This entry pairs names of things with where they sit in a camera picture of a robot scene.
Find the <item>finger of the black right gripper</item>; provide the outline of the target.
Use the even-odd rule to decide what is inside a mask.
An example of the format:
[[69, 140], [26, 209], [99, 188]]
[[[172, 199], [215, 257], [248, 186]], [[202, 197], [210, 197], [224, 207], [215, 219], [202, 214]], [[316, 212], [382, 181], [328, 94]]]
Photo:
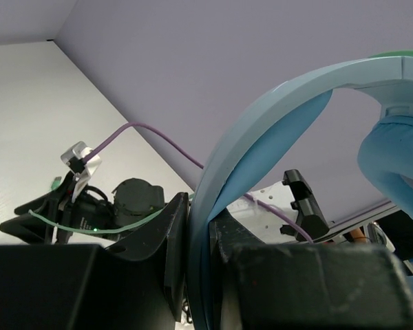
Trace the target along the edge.
[[54, 228], [26, 213], [0, 224], [0, 231], [30, 245], [51, 244]]
[[59, 196], [59, 193], [56, 190], [50, 191], [36, 199], [33, 199], [23, 205], [20, 205], [14, 209], [15, 215], [23, 215], [28, 213], [29, 210], [38, 210], [42, 208], [45, 204], [48, 204], [50, 201], [55, 200]]

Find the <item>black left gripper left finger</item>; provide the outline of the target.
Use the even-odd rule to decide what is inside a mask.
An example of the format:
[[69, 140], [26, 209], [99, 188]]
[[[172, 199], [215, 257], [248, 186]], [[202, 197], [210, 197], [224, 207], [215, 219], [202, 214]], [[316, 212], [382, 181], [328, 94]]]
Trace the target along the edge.
[[0, 245], [0, 329], [173, 329], [189, 198], [109, 247]]

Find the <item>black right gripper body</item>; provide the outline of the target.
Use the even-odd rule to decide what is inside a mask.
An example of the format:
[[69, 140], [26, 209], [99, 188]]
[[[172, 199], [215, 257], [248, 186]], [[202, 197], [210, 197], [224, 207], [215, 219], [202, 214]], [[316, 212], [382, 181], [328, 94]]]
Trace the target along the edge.
[[55, 243], [66, 244], [74, 233], [117, 241], [165, 207], [163, 187], [143, 179], [126, 179], [112, 194], [109, 199], [88, 184], [74, 203], [70, 196], [62, 198], [56, 214], [47, 217], [58, 224]]

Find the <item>light blue headphones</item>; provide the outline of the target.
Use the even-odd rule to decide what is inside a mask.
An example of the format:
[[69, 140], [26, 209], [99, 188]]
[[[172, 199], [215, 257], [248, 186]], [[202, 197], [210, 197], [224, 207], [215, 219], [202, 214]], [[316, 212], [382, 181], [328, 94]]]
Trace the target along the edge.
[[258, 98], [223, 135], [196, 188], [187, 263], [196, 329], [213, 326], [209, 222], [280, 161], [340, 88], [360, 91], [381, 105], [357, 161], [366, 179], [413, 219], [413, 50], [338, 63], [284, 82]]

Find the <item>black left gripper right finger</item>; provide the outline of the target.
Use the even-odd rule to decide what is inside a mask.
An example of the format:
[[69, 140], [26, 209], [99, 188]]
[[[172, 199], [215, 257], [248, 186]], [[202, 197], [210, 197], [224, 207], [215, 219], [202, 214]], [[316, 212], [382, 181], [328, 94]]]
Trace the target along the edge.
[[413, 329], [413, 287], [372, 244], [266, 244], [229, 212], [209, 224], [214, 329]]

